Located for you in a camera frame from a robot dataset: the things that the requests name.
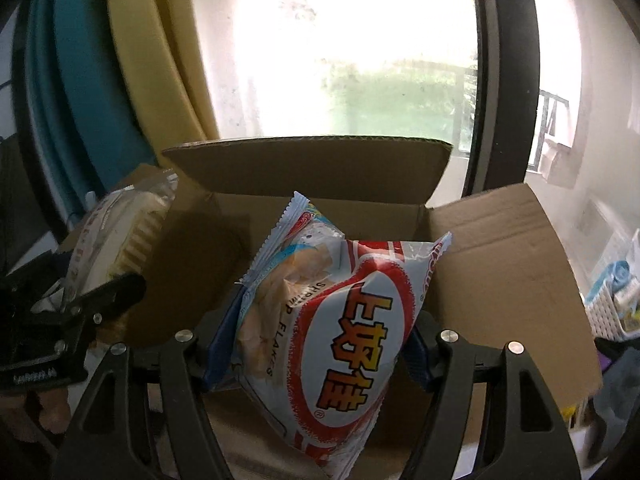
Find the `clear cake snack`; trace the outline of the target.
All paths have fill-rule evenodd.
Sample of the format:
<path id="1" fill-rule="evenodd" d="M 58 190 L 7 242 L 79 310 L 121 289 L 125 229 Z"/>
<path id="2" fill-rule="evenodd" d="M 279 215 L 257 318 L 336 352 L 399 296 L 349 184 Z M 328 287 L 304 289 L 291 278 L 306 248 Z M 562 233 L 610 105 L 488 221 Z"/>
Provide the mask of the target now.
<path id="1" fill-rule="evenodd" d="M 107 194 L 79 227 L 69 250 L 47 254 L 46 279 L 32 310 L 61 310 L 122 274 L 142 275 L 169 209 L 179 177 L 162 170 L 142 181 Z"/>

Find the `brown cardboard box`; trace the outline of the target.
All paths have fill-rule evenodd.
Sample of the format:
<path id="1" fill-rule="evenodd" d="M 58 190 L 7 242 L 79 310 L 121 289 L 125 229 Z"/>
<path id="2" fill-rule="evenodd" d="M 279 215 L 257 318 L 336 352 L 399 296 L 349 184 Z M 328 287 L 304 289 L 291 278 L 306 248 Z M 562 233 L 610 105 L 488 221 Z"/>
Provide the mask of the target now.
<path id="1" fill-rule="evenodd" d="M 179 176 L 153 257 L 145 298 L 134 308 L 126 344 L 149 350 L 193 335 L 186 362 L 224 452 L 224 434 L 209 418 L 220 393 L 206 384 L 208 347 L 239 295 L 250 246 L 224 224 L 218 195 L 427 206 L 432 234 L 449 233 L 420 312 L 472 344 L 524 344 L 560 413 L 600 386 L 596 348 L 573 272 L 536 195 L 514 184 L 432 208 L 428 199 L 451 148 L 440 141 L 317 136 L 192 142 L 164 151 Z M 345 479 L 402 478 L 432 397 L 401 349 L 378 420 Z M 149 386 L 150 427 L 160 466 L 174 460 L 160 388 Z"/>

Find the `yellow curtain left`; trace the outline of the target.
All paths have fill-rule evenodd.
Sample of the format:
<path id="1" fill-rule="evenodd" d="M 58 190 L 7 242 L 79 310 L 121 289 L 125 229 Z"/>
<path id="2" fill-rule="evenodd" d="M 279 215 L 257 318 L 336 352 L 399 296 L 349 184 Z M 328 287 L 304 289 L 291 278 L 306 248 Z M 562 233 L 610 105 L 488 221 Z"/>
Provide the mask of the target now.
<path id="1" fill-rule="evenodd" d="M 192 0 L 107 0 L 127 91 L 160 166 L 164 151 L 219 138 Z"/>

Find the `white plastic basket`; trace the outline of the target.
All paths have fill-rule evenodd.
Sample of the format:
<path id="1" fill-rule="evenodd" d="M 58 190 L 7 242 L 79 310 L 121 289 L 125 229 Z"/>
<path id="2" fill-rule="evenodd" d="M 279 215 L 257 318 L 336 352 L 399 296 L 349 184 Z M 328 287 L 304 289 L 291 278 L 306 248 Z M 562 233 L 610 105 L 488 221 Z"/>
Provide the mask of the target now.
<path id="1" fill-rule="evenodd" d="M 585 299 L 591 333 L 622 342 L 639 337 L 639 278 L 626 260 L 608 264 Z"/>

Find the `red white shrimp flakes bag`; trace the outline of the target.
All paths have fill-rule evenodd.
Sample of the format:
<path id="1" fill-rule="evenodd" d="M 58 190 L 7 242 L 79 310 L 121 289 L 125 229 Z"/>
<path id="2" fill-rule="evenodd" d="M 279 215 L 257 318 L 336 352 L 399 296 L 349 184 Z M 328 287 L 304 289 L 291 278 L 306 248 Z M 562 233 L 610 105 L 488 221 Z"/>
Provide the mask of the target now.
<path id="1" fill-rule="evenodd" d="M 345 479 L 449 233 L 424 205 L 218 195 L 252 254 L 208 347 L 209 415 L 243 479 Z"/>

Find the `black window frame post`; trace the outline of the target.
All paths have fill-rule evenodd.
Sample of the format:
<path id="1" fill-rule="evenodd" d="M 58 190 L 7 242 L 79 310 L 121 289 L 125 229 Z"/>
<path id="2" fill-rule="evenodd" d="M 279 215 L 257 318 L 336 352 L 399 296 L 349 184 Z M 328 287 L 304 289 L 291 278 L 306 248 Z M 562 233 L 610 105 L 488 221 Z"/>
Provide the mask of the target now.
<path id="1" fill-rule="evenodd" d="M 464 196 L 524 181 L 540 78 L 535 0 L 474 1 L 477 90 Z"/>

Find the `teal curtain left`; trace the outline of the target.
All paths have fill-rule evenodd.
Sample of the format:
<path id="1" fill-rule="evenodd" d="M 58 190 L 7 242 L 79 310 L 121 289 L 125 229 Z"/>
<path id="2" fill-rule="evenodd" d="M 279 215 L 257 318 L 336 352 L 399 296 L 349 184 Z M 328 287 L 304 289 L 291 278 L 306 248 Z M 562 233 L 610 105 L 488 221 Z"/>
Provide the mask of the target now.
<path id="1" fill-rule="evenodd" d="M 26 99 L 34 148 L 66 229 L 155 155 L 115 52 L 106 0 L 30 0 Z"/>

